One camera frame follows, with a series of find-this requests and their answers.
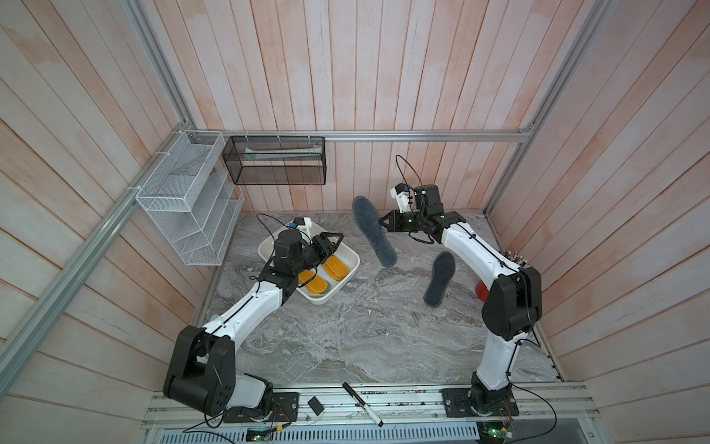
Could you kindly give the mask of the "dark grey insole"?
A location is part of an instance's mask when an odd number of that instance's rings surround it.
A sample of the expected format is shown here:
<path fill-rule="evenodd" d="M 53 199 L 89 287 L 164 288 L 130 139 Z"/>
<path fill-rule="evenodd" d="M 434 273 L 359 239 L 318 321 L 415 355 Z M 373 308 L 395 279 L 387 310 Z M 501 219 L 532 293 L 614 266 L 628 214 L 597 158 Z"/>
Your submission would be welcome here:
<path fill-rule="evenodd" d="M 356 196 L 352 201 L 352 214 L 381 266 L 393 268 L 397 264 L 398 257 L 379 223 L 380 218 L 375 206 L 366 197 Z"/>
<path fill-rule="evenodd" d="M 436 308 L 443 302 L 447 286 L 456 273 L 456 260 L 451 252 L 442 252 L 434 260 L 432 276 L 423 296 L 428 307 Z"/>

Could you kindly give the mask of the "yellow insole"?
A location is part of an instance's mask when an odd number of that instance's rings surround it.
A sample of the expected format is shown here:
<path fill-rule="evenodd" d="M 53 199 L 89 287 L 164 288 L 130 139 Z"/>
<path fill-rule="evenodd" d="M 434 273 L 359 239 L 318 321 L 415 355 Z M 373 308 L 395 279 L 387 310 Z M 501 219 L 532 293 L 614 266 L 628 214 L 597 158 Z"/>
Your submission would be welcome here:
<path fill-rule="evenodd" d="M 329 290 L 326 280 L 317 274 L 316 270 L 305 270 L 299 274 L 300 287 L 305 288 L 308 294 L 314 296 L 325 295 Z"/>
<path fill-rule="evenodd" d="M 331 255 L 331 257 L 322 264 L 322 268 L 327 272 L 327 275 L 335 281 L 342 281 L 349 275 L 349 272 L 351 272 L 348 265 L 336 255 Z"/>

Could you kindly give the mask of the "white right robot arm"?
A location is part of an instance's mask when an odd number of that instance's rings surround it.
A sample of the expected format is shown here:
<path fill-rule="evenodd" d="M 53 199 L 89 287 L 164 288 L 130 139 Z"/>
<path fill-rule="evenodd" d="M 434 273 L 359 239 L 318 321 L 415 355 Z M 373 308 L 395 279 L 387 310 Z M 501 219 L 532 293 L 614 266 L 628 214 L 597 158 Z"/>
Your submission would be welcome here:
<path fill-rule="evenodd" d="M 398 208 L 380 218 L 389 232 L 422 232 L 454 253 L 479 277 L 484 297 L 482 317 L 488 329 L 484 357 L 473 385 L 503 390 L 510 384 L 521 343 L 528 340 L 542 317 L 540 273 L 519 265 L 483 240 L 455 211 L 445 211 L 435 185 L 399 183 L 390 190 Z"/>

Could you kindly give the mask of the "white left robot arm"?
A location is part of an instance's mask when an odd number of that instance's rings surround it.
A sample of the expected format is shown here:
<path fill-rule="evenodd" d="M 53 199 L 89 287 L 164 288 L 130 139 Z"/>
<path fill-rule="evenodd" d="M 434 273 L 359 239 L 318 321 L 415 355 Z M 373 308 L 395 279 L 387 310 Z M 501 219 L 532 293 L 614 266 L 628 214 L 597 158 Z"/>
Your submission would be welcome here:
<path fill-rule="evenodd" d="M 255 284 L 224 314 L 202 327 L 185 327 L 177 336 L 163 387 L 168 399 L 207 416 L 231 411 L 249 418 L 270 416 L 273 386 L 236 370 L 242 342 L 301 285 L 303 272 L 334 256 L 344 235 L 322 232 L 309 239 L 286 229 L 274 241 L 273 255 Z"/>

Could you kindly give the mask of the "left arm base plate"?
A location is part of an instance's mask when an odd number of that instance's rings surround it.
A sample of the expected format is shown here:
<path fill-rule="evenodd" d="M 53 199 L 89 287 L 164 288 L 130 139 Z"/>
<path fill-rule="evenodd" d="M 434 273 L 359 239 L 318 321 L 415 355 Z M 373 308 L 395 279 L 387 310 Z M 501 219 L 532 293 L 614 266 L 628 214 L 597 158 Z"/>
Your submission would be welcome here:
<path fill-rule="evenodd" d="M 266 422 L 295 422 L 299 412 L 299 393 L 267 391 L 254 407 L 230 407 L 224 414 L 228 424 L 257 424 Z"/>

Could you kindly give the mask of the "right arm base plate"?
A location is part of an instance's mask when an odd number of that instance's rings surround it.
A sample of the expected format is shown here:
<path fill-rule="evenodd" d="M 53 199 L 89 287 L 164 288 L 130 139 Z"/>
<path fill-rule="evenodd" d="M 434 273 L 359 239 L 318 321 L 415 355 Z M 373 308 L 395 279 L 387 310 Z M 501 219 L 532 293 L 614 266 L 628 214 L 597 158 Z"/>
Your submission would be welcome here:
<path fill-rule="evenodd" d="M 444 388 L 441 390 L 446 415 L 449 418 L 518 416 L 519 407 L 510 387 L 488 390 L 486 387 Z"/>

